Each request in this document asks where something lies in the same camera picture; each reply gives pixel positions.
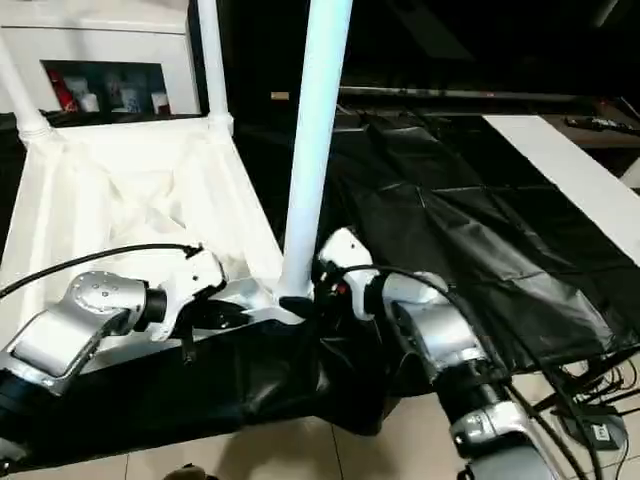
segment electrical cable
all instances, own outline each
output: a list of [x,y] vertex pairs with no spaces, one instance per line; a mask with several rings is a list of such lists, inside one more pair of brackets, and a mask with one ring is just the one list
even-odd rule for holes
[[623,391],[623,392],[627,390],[631,390],[638,383],[638,369],[636,368],[636,366],[634,365],[631,359],[627,360],[627,363],[631,366],[631,371],[633,371],[633,380],[629,385],[620,388],[620,391]]
[[542,414],[538,412],[535,408],[533,408],[533,405],[531,405],[527,401],[527,399],[524,398],[524,395],[522,395],[522,393],[520,393],[520,391],[513,384],[511,383],[507,384],[507,389],[509,390],[511,395],[513,395],[516,401],[522,406],[525,413],[529,415],[529,417],[533,418],[538,423],[538,425],[542,427],[542,429],[551,438],[551,440],[553,440],[553,443],[555,443],[556,446],[560,449],[562,454],[565,456],[565,458],[571,465],[571,468],[573,468],[573,470],[576,472],[576,475],[578,476],[578,478],[580,480],[588,478],[584,470],[578,463],[578,460],[576,459],[576,457],[573,455],[571,450],[569,450],[569,447],[567,446],[566,442],[562,440],[560,435],[558,435],[558,432],[556,432],[553,429],[553,427],[549,424],[549,422],[547,422],[544,419]]
[[[405,270],[403,268],[392,267],[387,265],[377,265],[377,264],[353,265],[350,267],[338,268],[338,271],[336,273],[340,274],[340,277],[342,277],[349,272],[354,272],[358,270],[378,270],[380,272],[396,273],[398,275],[404,275],[405,277],[412,278],[417,282],[423,283],[433,288],[438,293],[440,293],[444,298],[446,298],[449,302],[451,302],[451,304],[454,305],[456,308],[458,308],[461,312],[463,311],[462,309],[459,308],[459,303],[456,300],[454,300],[453,296],[449,294],[449,292],[445,290],[443,287],[437,285],[435,282],[429,280],[428,278],[422,275],[419,275],[415,272],[411,272],[409,270]],[[596,452],[595,447],[593,446],[593,443],[589,439],[587,428],[584,424],[584,421],[582,420],[580,413],[577,410],[577,407],[573,399],[560,387],[557,380],[553,376],[553,373],[549,369],[547,369],[546,366],[542,364],[542,361],[533,352],[533,350],[529,347],[529,345],[527,345],[527,343],[520,337],[520,335],[516,333],[513,327],[508,322],[504,322],[503,326],[505,326],[507,330],[509,330],[509,334],[513,337],[514,340],[518,342],[520,347],[530,357],[535,367],[542,372],[547,382],[549,382],[551,387],[554,389],[554,391],[558,395],[558,398],[560,399],[561,403],[563,404],[567,412],[576,421],[576,427],[578,429],[578,433],[582,437],[581,440],[583,444],[586,446],[587,451],[589,452],[589,457],[591,460],[591,464],[593,466],[593,472],[595,474],[595,480],[603,480],[602,466],[600,464],[600,459],[598,458],[598,454]],[[584,472],[582,471],[582,469],[580,469],[580,472],[582,473],[582,476],[580,476],[580,473],[576,471],[576,474],[579,476],[579,478],[581,480],[586,479],[587,477],[584,476]]]
[[66,262],[58,263],[57,265],[53,265],[51,267],[40,270],[39,272],[32,273],[31,275],[27,275],[20,280],[13,282],[10,285],[7,285],[2,290],[0,290],[0,299],[3,299],[7,295],[12,294],[16,290],[28,285],[36,280],[40,280],[41,278],[47,277],[54,273],[57,273],[61,270],[65,270],[67,268],[75,267],[76,265],[81,265],[83,263],[92,262],[94,260],[99,260],[101,258],[112,257],[114,255],[120,255],[122,253],[136,252],[140,250],[181,250],[188,257],[195,255],[202,247],[193,247],[191,245],[181,245],[179,243],[143,243],[140,245],[129,245],[126,247],[118,247],[112,248],[110,250],[104,250],[102,252],[91,253],[89,255],[85,255],[83,257],[74,258],[72,260],[67,260]]
[[618,466],[616,467],[616,474],[614,475],[613,479],[614,480],[620,480],[620,472],[622,471],[622,466],[624,465],[624,462],[627,460],[627,457],[629,456],[629,444],[631,443],[631,439],[627,438],[627,442],[624,446],[624,453],[622,454],[622,458],[620,459],[620,462],[618,463]]
[[632,413],[638,413],[638,412],[640,412],[640,407],[632,408],[630,410],[623,410],[622,412],[618,412],[618,416],[619,417],[624,417],[625,415],[631,415]]

